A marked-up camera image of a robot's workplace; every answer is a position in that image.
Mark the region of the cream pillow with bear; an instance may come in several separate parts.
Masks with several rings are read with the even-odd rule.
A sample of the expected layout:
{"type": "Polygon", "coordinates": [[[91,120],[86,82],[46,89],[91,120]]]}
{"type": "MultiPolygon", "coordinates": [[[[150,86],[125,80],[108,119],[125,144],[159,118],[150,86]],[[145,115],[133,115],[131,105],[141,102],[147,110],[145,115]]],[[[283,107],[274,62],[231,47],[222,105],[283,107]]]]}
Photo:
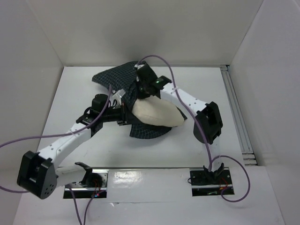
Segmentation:
{"type": "Polygon", "coordinates": [[[185,119],[173,103],[151,96],[137,99],[132,108],[132,114],[142,123],[154,126],[182,126],[185,119]]]}

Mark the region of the dark checked pillowcase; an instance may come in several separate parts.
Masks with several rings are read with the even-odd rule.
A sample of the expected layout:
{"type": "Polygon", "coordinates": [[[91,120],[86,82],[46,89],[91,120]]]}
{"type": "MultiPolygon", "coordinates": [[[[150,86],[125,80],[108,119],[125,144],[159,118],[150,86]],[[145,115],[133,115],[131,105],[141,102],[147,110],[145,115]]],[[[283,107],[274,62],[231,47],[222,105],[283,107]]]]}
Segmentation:
{"type": "MultiPolygon", "coordinates": [[[[132,110],[135,101],[138,99],[138,87],[134,69],[136,63],[136,61],[127,62],[100,72],[93,76],[92,81],[106,88],[111,86],[114,91],[123,89],[126,93],[122,99],[128,109],[132,110]]],[[[129,136],[137,139],[154,139],[168,133],[171,129],[171,127],[154,126],[144,123],[132,124],[129,136]]]]}

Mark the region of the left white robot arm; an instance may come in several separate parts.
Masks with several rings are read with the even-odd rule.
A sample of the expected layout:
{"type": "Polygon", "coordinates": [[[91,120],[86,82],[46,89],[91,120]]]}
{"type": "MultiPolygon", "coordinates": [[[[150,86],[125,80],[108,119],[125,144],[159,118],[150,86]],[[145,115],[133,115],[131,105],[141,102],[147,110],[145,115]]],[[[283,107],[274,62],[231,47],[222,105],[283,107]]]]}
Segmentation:
{"type": "Polygon", "coordinates": [[[106,122],[121,123],[125,119],[126,105],[119,94],[109,96],[97,94],[75,124],[47,147],[37,151],[26,152],[21,160],[17,185],[40,199],[48,198],[55,188],[77,182],[82,187],[101,188],[102,177],[93,169],[76,162],[71,167],[60,164],[76,148],[91,139],[106,122]]]}

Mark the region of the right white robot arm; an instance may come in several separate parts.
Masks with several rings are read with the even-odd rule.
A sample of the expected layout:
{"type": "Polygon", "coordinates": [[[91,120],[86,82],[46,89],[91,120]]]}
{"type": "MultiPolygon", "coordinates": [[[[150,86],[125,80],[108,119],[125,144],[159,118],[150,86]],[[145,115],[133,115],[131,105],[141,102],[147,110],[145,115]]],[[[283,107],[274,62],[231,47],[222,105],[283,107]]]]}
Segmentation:
{"type": "Polygon", "coordinates": [[[181,88],[175,83],[173,71],[171,79],[165,76],[157,77],[155,72],[147,63],[135,65],[136,82],[139,93],[144,96],[153,96],[157,93],[167,102],[176,106],[183,106],[194,120],[194,137],[203,143],[208,153],[209,165],[204,167],[204,179],[214,184],[221,178],[224,163],[218,159],[220,154],[219,137],[223,127],[219,107],[215,102],[206,103],[201,101],[181,88]]]}

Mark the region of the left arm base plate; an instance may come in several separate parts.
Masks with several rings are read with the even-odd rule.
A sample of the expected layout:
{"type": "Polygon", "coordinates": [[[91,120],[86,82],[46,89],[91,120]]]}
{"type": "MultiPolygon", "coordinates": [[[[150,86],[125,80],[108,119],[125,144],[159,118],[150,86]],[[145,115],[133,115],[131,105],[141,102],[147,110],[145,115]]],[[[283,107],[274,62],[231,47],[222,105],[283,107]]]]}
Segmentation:
{"type": "MultiPolygon", "coordinates": [[[[92,174],[85,181],[71,183],[75,199],[104,199],[107,197],[108,169],[93,168],[92,174]]],[[[66,187],[64,199],[73,198],[71,191],[66,187]]]]}

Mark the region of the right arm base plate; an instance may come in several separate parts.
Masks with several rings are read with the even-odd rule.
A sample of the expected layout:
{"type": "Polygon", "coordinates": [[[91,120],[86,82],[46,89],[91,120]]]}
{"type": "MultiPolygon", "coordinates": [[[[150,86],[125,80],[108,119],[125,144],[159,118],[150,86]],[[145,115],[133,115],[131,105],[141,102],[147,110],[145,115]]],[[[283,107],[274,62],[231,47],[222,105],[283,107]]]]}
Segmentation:
{"type": "Polygon", "coordinates": [[[190,177],[187,182],[191,185],[192,196],[217,196],[234,195],[233,182],[230,170],[225,168],[221,174],[215,179],[211,180],[206,176],[203,168],[190,169],[190,177]]]}

